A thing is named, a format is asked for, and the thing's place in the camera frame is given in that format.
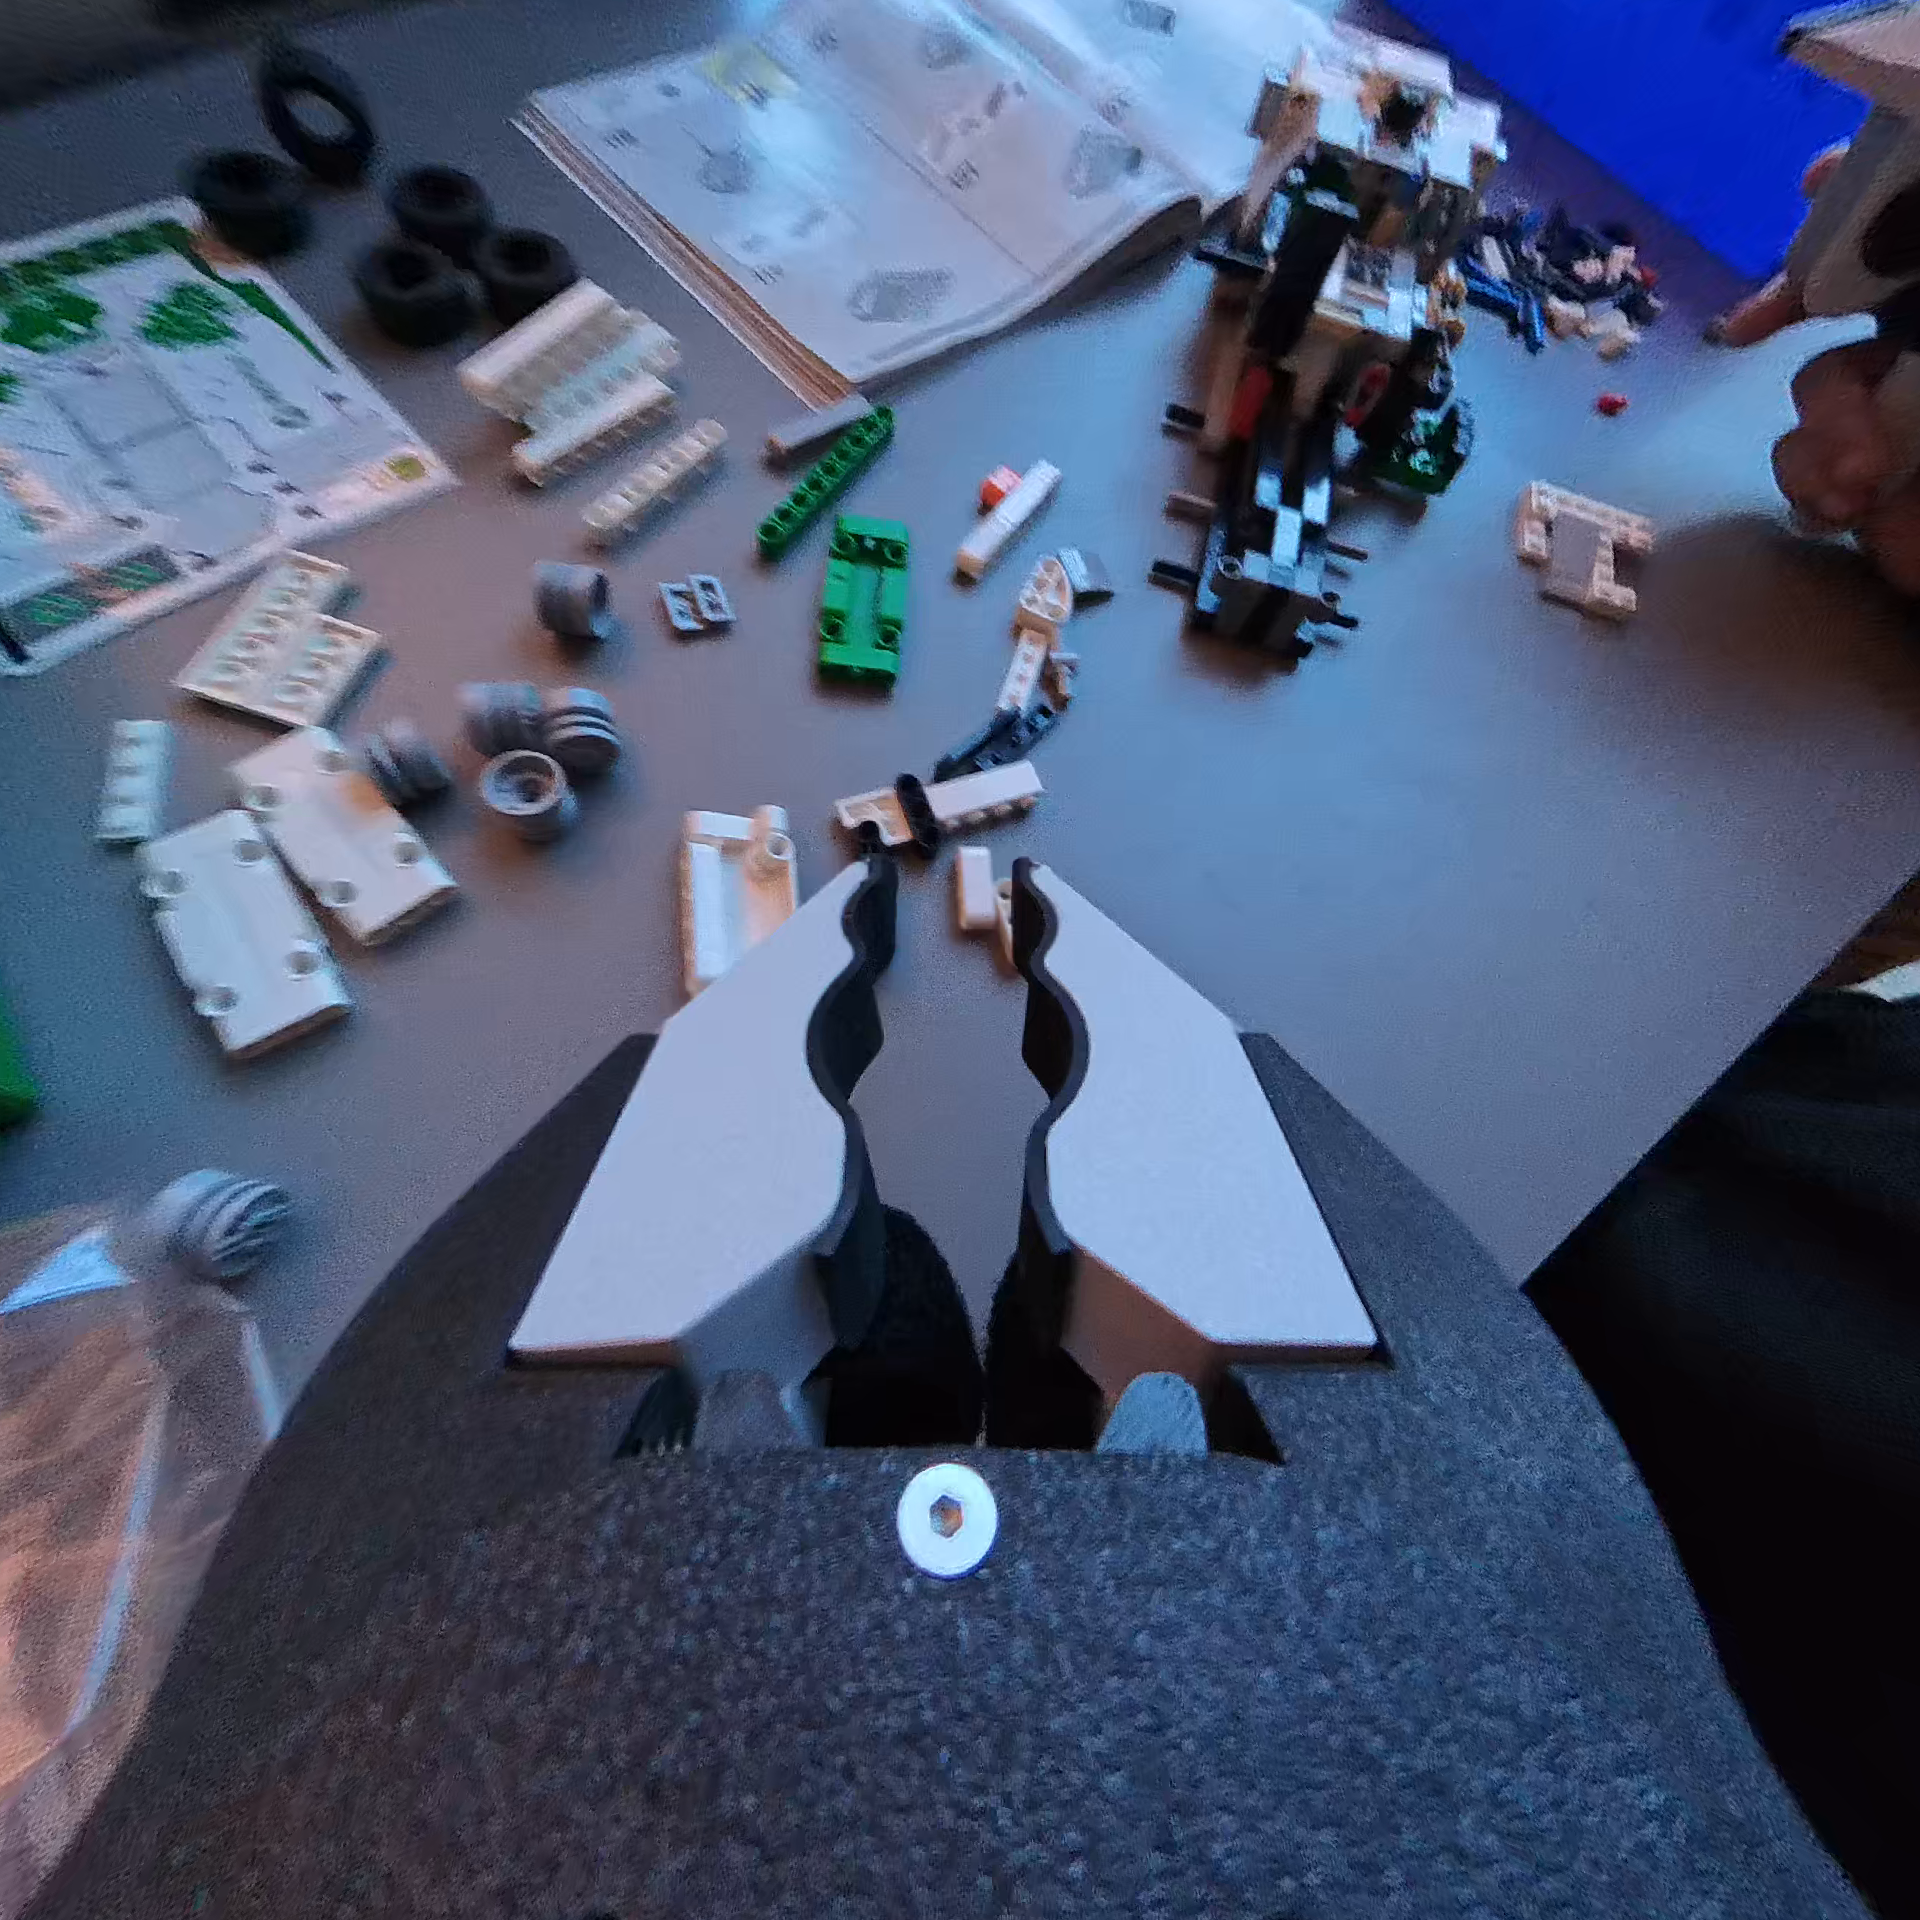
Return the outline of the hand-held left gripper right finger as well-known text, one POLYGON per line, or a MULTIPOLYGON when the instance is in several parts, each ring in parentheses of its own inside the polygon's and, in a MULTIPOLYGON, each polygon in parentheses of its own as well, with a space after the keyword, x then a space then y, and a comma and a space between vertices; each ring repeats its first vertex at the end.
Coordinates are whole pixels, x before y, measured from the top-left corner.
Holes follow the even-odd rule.
POLYGON ((1064 1380, 1072 1431, 1139 1380, 1177 1380, 1221 1422, 1234 1376, 1371 1369, 1382 1323, 1263 1083, 1263 1033, 1048 861, 1015 865, 1015 969, 1037 1083, 1015 1369, 1064 1380))

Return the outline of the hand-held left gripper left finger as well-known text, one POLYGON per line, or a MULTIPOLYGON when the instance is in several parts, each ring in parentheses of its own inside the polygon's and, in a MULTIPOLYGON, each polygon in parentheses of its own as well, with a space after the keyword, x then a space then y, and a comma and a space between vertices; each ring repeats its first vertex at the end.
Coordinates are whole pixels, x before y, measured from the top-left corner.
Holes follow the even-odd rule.
POLYGON ((899 865, 832 872, 679 1004, 509 1340, 523 1369, 764 1376, 790 1422, 869 1347, 890 1222, 852 1087, 879 1055, 899 865))

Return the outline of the pile of small lego pieces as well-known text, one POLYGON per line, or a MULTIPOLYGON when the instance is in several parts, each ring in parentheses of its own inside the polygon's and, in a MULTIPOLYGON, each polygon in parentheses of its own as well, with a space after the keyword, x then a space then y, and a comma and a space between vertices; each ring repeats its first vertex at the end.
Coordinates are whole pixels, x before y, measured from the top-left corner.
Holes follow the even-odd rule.
POLYGON ((1471 305, 1497 315, 1523 356, 1548 343, 1593 343, 1624 364, 1665 318, 1660 269, 1630 222, 1583 222, 1576 210, 1481 210, 1459 244, 1471 305))

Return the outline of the white lego brick with holes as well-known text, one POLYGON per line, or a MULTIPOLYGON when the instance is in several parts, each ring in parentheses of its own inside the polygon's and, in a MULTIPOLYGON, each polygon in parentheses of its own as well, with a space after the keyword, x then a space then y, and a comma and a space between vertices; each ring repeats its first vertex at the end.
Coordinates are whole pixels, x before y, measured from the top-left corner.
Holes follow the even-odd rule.
POLYGON ((837 797, 837 833, 869 833, 879 843, 925 843, 939 856, 948 833, 1016 820, 1048 797, 1030 762, 995 762, 954 783, 891 776, 879 794, 837 797))

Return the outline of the dark lego bar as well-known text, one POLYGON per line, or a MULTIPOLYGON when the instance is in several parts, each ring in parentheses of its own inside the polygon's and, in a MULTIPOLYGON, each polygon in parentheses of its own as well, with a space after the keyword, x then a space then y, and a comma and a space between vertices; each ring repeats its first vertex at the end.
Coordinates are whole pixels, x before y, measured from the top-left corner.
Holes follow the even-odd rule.
POLYGON ((948 753, 939 753, 939 783, 995 772, 995 762, 1029 762, 1030 745, 1064 723, 1064 706, 1030 698, 1016 713, 988 713, 973 745, 954 745, 948 753))

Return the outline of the white lego plate assembly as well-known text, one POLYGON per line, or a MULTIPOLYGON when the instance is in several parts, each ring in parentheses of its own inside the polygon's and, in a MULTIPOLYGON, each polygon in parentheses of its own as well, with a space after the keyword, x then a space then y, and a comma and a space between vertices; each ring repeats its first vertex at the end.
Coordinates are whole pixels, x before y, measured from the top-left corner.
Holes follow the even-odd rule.
POLYGON ((1605 500, 1535 476, 1509 513, 1509 554, 1539 567, 1539 598, 1586 619, 1634 619, 1634 588, 1624 581, 1624 554, 1641 560, 1660 551, 1660 517, 1624 513, 1605 500))

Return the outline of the white flat lego panel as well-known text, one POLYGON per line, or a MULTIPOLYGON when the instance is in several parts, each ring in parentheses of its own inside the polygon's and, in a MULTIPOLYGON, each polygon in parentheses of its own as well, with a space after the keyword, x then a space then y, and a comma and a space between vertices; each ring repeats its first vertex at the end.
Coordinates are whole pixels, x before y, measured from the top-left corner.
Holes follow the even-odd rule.
POLYGON ((136 843, 162 952, 231 1063, 256 1063, 353 1013, 328 929, 248 814, 136 843))
POLYGON ((231 762, 231 794, 261 824, 294 884, 360 952, 384 952, 457 903, 445 861, 328 727, 294 727, 231 762))

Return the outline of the white lego connector piece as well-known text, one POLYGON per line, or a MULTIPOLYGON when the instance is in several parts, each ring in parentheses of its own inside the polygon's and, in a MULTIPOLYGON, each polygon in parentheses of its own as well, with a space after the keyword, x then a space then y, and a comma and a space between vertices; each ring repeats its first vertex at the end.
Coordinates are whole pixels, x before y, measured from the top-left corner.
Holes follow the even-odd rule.
POLYGON ((995 713, 1069 706, 1072 698, 1081 650, 1069 650, 1064 632, 1016 623, 1015 669, 995 677, 995 713))

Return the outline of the green lego panel plate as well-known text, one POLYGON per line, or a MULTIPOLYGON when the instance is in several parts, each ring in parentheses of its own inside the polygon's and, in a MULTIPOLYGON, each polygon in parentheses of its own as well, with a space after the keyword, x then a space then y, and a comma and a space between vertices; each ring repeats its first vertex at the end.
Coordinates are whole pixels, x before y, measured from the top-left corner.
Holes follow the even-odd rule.
POLYGON ((817 598, 817 677, 891 693, 909 623, 909 526, 879 513, 837 513, 817 598))

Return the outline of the lego truck model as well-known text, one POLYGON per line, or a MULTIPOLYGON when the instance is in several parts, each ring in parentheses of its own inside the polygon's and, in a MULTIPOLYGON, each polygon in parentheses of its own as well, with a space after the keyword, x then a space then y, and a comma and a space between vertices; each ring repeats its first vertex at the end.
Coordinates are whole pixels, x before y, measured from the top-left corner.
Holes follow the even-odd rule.
POLYGON ((1188 632, 1312 662, 1350 632, 1330 538, 1337 492, 1445 500, 1479 449, 1459 398, 1479 236, 1507 166, 1507 117, 1460 98, 1415 41, 1330 30, 1263 78, 1253 166, 1191 247, 1215 269, 1206 398, 1166 400, 1166 439, 1196 457, 1196 492, 1166 517, 1191 560, 1150 560, 1188 598, 1188 632))

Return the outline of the white studded lego plate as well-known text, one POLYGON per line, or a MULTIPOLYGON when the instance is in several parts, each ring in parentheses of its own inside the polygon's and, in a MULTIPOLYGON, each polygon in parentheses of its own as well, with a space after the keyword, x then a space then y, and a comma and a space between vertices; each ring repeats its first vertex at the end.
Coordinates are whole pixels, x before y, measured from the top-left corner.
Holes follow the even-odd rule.
POLYGON ((330 727, 384 650, 384 632, 347 619, 283 623, 273 662, 256 669, 256 713, 273 713, 280 727, 330 727))
POLYGON ((201 650, 172 675, 179 693, 216 706, 256 706, 306 662, 316 619, 353 598, 353 567, 328 554, 283 551, 256 567, 235 610, 201 640, 201 650))

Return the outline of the long white lego beam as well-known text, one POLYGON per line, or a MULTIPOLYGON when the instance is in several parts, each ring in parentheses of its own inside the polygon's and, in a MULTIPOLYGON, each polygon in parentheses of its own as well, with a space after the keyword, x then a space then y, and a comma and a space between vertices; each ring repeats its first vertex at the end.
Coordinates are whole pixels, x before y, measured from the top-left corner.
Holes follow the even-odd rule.
POLYGON ((988 513, 977 513, 977 526, 954 538, 954 581, 984 581, 995 554, 1030 526, 1030 513, 1048 513, 1053 492, 1064 492, 1064 467, 1029 467, 988 500, 988 513))

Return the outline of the short white lego beam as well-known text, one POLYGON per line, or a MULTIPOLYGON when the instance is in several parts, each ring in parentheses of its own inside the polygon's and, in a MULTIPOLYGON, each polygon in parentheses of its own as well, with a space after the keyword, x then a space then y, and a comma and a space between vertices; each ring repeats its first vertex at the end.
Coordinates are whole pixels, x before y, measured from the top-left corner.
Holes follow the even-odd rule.
POLYGON ((95 794, 95 843, 146 843, 162 841, 172 794, 172 723, 114 723, 104 732, 104 794, 95 794))

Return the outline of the green lego beam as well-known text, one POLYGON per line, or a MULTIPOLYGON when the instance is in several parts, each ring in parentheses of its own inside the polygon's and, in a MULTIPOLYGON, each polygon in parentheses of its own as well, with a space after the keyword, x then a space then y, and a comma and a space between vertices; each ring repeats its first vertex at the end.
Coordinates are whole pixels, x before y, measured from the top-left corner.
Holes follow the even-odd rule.
POLYGON ((832 500, 852 492, 852 476, 891 446, 891 407, 869 407, 852 418, 817 467, 805 467, 805 476, 757 517, 757 560, 786 560, 832 500))

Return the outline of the black lego tire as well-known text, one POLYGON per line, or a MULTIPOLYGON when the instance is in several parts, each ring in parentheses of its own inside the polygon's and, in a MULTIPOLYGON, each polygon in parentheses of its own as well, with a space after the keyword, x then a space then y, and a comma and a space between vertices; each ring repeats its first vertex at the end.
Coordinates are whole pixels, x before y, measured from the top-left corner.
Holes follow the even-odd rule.
POLYGON ((487 292, 489 328, 533 318, 548 300, 563 300, 579 269, 563 236, 548 229, 487 229, 469 244, 469 281, 487 292))
POLYGON ((469 269, 469 247, 489 236, 489 195, 457 166, 406 166, 385 179, 393 236, 469 269))
POLYGON ((480 315, 464 269, 419 236, 384 236, 374 247, 360 247, 353 292, 374 336, 393 349, 450 349, 469 336, 480 315))
POLYGON ((196 150, 179 172, 201 222, 246 259, 294 259, 314 244, 314 195, 294 157, 273 150, 196 150))
POLYGON ((256 58, 256 108, 261 108, 261 130, 280 139, 280 150, 328 179, 328 188, 360 188, 370 166, 374 166, 374 108, 360 98, 360 84, 296 50, 296 41, 273 41, 256 58))

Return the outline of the open lego instruction booklet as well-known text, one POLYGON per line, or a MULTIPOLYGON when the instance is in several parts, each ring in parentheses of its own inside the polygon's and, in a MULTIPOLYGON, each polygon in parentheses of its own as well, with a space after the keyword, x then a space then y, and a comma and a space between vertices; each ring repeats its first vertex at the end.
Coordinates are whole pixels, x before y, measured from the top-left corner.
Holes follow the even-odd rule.
POLYGON ((1188 247, 1305 50, 1330 7, 794 0, 548 84, 523 130, 790 398, 837 400, 1188 247))

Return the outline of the person's right hand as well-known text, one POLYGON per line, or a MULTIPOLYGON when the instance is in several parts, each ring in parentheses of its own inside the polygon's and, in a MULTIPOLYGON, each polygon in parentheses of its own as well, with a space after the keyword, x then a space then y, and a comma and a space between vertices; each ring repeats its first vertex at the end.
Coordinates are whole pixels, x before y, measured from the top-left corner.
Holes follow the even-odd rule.
POLYGON ((1776 439, 1776 483, 1811 537, 1861 538, 1861 554, 1900 588, 1920 598, 1920 492, 1900 476, 1900 449, 1877 418, 1895 373, 1887 343, 1848 343, 1792 373, 1792 433, 1776 439))

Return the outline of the blue plastic bin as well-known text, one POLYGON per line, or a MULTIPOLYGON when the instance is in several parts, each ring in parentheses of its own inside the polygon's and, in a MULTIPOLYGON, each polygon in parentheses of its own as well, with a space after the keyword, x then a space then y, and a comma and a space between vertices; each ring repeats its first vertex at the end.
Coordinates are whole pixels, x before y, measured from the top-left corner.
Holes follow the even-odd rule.
POLYGON ((1786 259, 1805 166, 1868 122, 1861 89, 1780 58, 1805 0, 1393 0, 1393 16, 1742 281, 1786 259))

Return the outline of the person's black clothing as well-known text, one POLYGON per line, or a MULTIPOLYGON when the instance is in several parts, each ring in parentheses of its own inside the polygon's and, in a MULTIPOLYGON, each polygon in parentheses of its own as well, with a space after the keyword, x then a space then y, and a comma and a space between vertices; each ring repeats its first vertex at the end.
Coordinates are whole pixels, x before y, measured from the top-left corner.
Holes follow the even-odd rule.
POLYGON ((1523 1281, 1729 1684, 1871 1913, 1920 1913, 1920 999, 1792 999, 1523 1281))

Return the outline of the clear plastic bag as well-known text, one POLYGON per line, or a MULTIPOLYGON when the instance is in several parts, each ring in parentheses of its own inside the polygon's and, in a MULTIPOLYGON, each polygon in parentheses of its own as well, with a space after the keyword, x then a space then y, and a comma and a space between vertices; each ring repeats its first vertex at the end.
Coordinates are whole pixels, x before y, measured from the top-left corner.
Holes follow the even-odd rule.
POLYGON ((283 1401, 136 1209, 0 1227, 0 1913, 114 1792, 283 1401))

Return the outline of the green and white sticker sheet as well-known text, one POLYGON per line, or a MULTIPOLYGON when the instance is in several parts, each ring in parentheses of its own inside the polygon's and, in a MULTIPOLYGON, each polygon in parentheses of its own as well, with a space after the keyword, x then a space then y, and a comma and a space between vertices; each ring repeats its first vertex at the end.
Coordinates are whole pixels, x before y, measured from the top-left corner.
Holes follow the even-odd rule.
POLYGON ((0 244, 0 675, 37 677, 457 471, 196 201, 0 244))

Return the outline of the white lego frame panel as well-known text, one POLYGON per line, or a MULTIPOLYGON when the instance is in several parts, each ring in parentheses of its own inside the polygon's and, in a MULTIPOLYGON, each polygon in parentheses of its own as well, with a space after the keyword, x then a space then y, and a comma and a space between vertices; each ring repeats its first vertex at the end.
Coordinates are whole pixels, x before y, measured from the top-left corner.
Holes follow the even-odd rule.
POLYGON ((679 963, 683 999, 702 999, 742 952, 794 915, 794 841, 786 802, 683 814, 679 833, 679 963))

